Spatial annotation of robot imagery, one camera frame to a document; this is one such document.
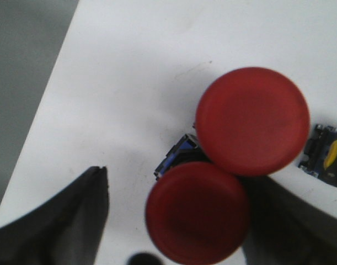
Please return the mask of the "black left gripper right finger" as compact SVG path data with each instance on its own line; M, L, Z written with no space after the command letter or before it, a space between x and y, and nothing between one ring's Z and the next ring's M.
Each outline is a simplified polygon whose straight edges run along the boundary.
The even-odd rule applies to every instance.
M337 219L269 177L242 178L250 227L247 264L337 264Z

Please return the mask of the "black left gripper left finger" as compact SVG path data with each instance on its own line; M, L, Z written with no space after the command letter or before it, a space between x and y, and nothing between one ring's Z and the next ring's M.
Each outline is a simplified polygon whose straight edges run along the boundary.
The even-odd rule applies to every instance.
M0 264L94 264L109 212L108 172L90 167L0 228Z

